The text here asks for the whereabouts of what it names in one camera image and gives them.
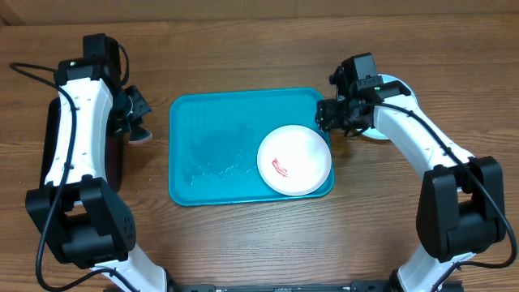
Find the light blue plate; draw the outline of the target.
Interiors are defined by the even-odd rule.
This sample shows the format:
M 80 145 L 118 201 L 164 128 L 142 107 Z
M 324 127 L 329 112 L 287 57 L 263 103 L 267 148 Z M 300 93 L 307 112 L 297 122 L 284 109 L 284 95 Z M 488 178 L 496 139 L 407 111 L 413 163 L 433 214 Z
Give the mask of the light blue plate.
M 402 83 L 405 86 L 405 88 L 407 88 L 410 91 L 410 96 L 413 98 L 414 102 L 418 104 L 418 98 L 415 95 L 414 90 L 405 81 L 397 78 L 394 75 L 380 74 L 380 76 L 382 77 L 384 84 L 391 83 L 393 81 L 399 81 L 400 83 Z M 389 138 L 386 135 L 376 130 L 375 128 L 367 129 L 361 134 L 361 136 L 364 136 L 370 140 L 389 141 Z

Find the white plate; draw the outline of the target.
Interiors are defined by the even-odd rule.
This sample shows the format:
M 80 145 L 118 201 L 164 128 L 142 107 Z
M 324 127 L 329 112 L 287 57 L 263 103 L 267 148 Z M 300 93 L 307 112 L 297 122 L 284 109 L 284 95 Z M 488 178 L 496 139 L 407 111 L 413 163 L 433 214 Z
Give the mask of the white plate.
M 299 125 L 278 127 L 267 134 L 256 162 L 264 182 L 288 196 L 311 194 L 332 173 L 332 154 L 325 139 Z

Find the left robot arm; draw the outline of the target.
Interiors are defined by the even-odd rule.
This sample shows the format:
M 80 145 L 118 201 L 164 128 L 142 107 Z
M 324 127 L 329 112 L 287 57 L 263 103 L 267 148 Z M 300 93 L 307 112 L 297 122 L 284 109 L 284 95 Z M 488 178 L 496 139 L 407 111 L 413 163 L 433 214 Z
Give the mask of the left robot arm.
M 120 58 L 94 54 L 65 60 L 53 71 L 58 91 L 49 108 L 41 182 L 28 191 L 25 207 L 41 234 L 35 274 L 52 291 L 42 271 L 50 249 L 61 264 L 88 274 L 61 286 L 69 290 L 102 274 L 122 291 L 175 291 L 169 273 L 154 264 L 136 242 L 136 223 L 118 196 L 122 138 L 139 125 L 148 107 Z

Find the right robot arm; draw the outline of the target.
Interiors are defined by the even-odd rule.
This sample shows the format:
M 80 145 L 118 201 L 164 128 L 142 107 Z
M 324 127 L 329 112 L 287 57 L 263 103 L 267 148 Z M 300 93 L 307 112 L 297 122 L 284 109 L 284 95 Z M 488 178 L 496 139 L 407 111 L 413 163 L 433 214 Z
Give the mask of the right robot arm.
M 416 216 L 420 244 L 387 281 L 352 284 L 357 291 L 460 291 L 446 279 L 462 266 L 506 268 L 517 240 L 504 211 L 504 183 L 493 157 L 476 158 L 453 143 L 419 108 L 401 82 L 319 101 L 321 131 L 375 128 L 422 179 Z

